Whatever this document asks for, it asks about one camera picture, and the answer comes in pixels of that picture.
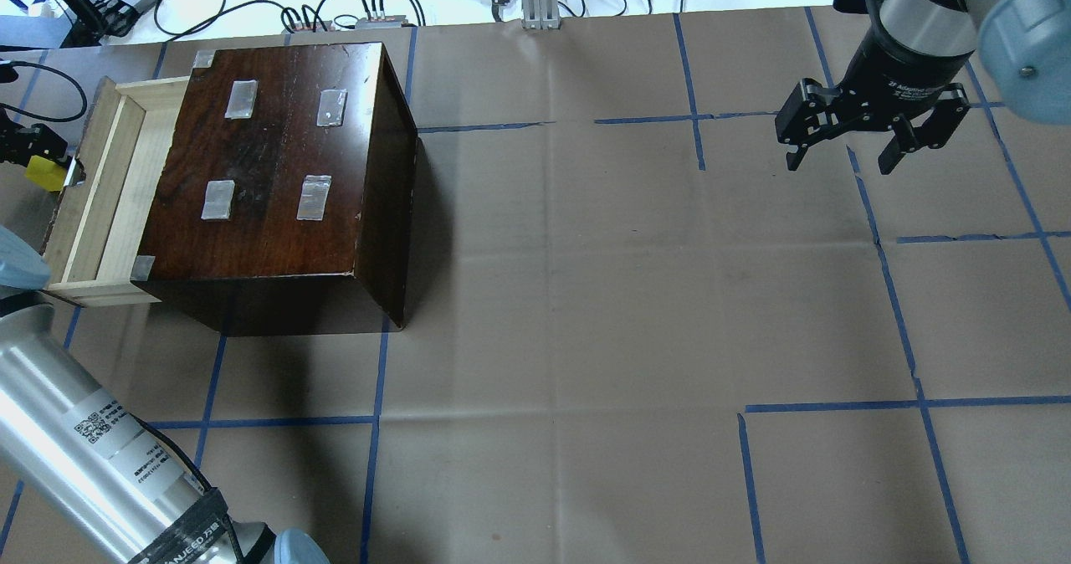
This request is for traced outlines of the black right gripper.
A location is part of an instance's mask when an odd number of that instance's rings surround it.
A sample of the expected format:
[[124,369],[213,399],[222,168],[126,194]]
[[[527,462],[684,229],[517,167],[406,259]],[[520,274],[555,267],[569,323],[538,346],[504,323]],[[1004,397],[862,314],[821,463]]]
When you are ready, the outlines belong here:
[[[890,176],[920,144],[947,144],[969,110],[956,81],[968,58],[915,54],[865,34],[838,83],[800,79],[774,117],[776,140],[791,146],[787,170],[798,170],[812,146],[850,131],[894,133],[879,155],[880,176]],[[921,125],[912,126],[919,118]]]

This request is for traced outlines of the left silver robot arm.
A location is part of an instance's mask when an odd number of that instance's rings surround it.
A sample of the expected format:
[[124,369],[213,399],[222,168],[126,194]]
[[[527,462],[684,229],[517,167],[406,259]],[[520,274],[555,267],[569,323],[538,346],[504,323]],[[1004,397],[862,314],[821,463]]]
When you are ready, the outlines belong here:
[[325,563],[297,527],[233,521],[165,435],[126,411],[51,334],[50,270],[3,230],[3,461],[117,563]]

